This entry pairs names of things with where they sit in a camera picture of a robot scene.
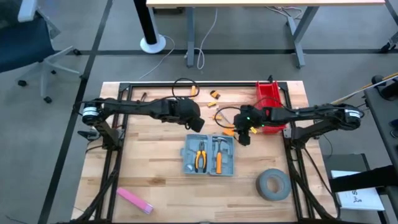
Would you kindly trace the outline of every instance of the black metal frame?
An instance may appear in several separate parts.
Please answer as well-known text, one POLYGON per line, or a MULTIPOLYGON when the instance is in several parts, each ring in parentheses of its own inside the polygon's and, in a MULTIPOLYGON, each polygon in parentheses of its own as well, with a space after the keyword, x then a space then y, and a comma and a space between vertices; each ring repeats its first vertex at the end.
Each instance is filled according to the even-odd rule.
MULTIPOLYGON (((220 86, 256 86, 256 82, 198 82, 200 86, 212 86, 212 87, 220 87, 220 86)), ((137 82, 137 83, 120 83, 119 84, 119 91, 118 91, 118 99, 121 100, 123 98, 124 93, 127 91, 127 100, 132 99, 132 91, 134 88, 142 88, 142 87, 172 87, 173 85, 175 86, 191 86, 192 83, 186 82, 186 83, 177 83, 174 84, 173 82, 137 82)), ((291 108, 291 100, 290 100, 290 95, 289 95, 289 89, 287 86, 287 82, 278 82, 278 86, 280 89, 284 92, 284 98, 285 98, 285 104, 286 107, 291 108)), ((128 120, 128 115, 123 115, 123 125, 122 125, 122 131, 126 131, 127 129, 127 120, 128 120)), ((116 128, 118 126, 118 121, 119 121, 119 114, 115 114, 113 118, 113 123, 112 123, 112 128, 116 128)), ((286 152, 286 159, 287 159, 287 164, 289 168, 289 174, 291 174, 291 170, 295 169, 294 164, 289 161, 293 161, 292 154, 291 154, 291 146, 288 143, 288 139, 284 137, 282 134, 282 137, 284 138, 284 145, 285 145, 285 152, 286 152)), ((123 145, 124 145, 124 138, 121 141, 121 148, 117 151, 116 155, 116 162, 114 165, 114 170, 112 171, 111 175, 109 174, 109 168, 110 168, 110 163, 111 163, 111 158, 112 158, 112 151, 108 150, 106 153, 106 158, 104 162, 104 171, 103 175, 101 178, 101 187, 107 187, 109 188, 109 181, 112 182, 112 187, 111 187, 111 195, 109 198, 109 204, 108 204, 108 211, 106 215, 106 219, 101 219, 102 216, 102 210, 103 210, 103 195, 100 195, 100 193, 97 195, 98 200, 97 206, 95 208, 95 220, 72 220, 71 223, 112 223, 111 220, 113 218, 113 211, 114 211, 114 204, 115 204, 115 199, 116 199, 116 189, 118 186, 118 179, 119 179, 119 171, 121 167, 121 158, 123 154, 123 145)), ((303 162, 303 157, 302 157, 302 152, 301 150, 294 150, 297 155, 297 162, 298 162, 298 168, 299 168, 299 174, 301 175, 304 184, 308 186, 308 180, 307 180, 307 175, 305 172, 305 167, 304 167, 304 162, 303 162)), ((348 223, 348 222, 343 222, 339 220, 319 220, 315 219, 315 214, 313 211, 313 205, 311 204, 311 201, 309 199, 305 199, 305 203, 308 209, 308 216, 309 218, 304 218, 303 213, 302 213, 302 207, 301 207, 301 202, 300 202, 300 196, 297 188, 297 184, 294 181, 294 179, 290 175, 290 181, 292 184, 292 194, 294 198, 294 205, 295 205, 295 211, 296 211, 296 216, 298 222, 279 222, 279 223, 348 223)))

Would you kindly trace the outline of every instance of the duct tape roll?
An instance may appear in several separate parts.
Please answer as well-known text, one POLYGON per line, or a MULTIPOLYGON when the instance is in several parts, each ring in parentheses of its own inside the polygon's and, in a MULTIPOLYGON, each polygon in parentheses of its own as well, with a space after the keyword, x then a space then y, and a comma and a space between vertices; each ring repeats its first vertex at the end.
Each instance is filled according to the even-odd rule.
POLYGON ((283 200, 292 190, 289 177, 279 169, 267 169, 260 174, 256 180, 256 188, 262 198, 270 201, 283 200), (271 178, 277 182, 277 192, 273 192, 267 186, 267 181, 271 178))

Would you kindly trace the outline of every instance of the red container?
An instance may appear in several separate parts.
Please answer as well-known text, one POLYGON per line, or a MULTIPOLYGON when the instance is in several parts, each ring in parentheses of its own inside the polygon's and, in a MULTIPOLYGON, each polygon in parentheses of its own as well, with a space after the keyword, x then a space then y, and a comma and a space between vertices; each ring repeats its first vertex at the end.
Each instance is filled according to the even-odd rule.
MULTIPOLYGON (((256 83, 256 95, 257 95, 257 100, 261 100, 266 96, 269 96, 270 98, 264 98, 261 100, 257 105, 257 109, 261 109, 265 106, 268 107, 282 107, 282 105, 279 103, 280 102, 280 95, 279 95, 279 87, 277 82, 272 82, 272 83, 267 83, 267 84, 260 84, 259 82, 256 83)), ((285 125, 281 126, 264 126, 262 128, 262 132, 264 134, 275 134, 285 128, 285 125)))

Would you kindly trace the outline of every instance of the pink eraser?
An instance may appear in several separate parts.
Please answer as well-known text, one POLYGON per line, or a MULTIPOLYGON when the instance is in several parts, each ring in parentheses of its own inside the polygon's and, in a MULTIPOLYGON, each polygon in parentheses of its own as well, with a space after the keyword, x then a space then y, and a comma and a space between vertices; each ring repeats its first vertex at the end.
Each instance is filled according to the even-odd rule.
POLYGON ((118 188, 117 193, 124 197, 126 200, 131 202, 133 205, 137 206, 140 208, 143 212, 146 214, 150 214, 151 211, 154 209, 152 205, 150 205, 148 202, 144 201, 143 199, 135 196, 134 194, 130 193, 128 190, 123 189, 123 188, 118 188))

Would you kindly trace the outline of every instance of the chair base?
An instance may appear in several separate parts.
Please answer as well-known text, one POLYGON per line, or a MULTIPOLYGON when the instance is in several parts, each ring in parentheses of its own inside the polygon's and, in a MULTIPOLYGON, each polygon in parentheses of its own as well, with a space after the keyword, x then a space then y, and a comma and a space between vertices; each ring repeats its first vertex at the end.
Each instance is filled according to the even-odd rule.
POLYGON ((81 75, 79 71, 64 67, 56 63, 58 60, 66 56, 66 54, 68 54, 71 51, 73 51, 75 55, 81 55, 79 54, 80 53, 79 50, 75 49, 73 46, 70 46, 54 55, 47 57, 42 62, 37 63, 36 66, 34 66, 32 69, 30 69, 25 74, 21 75, 16 79, 17 84, 19 86, 26 86, 27 79, 40 75, 40 96, 43 98, 43 100, 46 103, 51 103, 52 99, 47 95, 47 84, 48 84, 49 73, 56 74, 57 70, 63 70, 78 76, 81 75))

